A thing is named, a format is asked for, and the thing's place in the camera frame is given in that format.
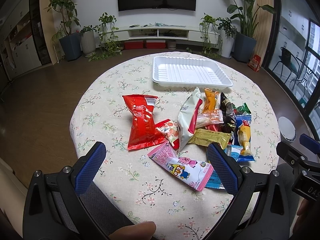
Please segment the person's right hand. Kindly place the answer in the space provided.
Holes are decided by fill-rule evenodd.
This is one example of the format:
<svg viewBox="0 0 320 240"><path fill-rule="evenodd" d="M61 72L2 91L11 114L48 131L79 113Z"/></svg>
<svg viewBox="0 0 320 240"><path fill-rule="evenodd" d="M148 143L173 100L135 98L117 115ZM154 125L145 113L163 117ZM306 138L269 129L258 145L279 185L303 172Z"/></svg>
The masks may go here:
<svg viewBox="0 0 320 240"><path fill-rule="evenodd" d="M292 230L293 233L297 232L298 229L303 224L304 213L306 211L307 206L308 206L308 200L303 199L300 206L299 206L299 209L297 210L297 213L296 213L297 219L296 219L295 225Z"/></svg>

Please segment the person's left hand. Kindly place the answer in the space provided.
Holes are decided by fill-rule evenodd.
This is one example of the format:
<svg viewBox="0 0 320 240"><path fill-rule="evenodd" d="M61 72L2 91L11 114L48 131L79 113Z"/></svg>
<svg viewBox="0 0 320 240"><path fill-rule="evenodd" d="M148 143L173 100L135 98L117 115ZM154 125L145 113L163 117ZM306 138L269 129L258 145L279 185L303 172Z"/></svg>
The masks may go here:
<svg viewBox="0 0 320 240"><path fill-rule="evenodd" d="M156 231L156 224L152 221L122 227L110 234L112 240L150 240Z"/></svg>

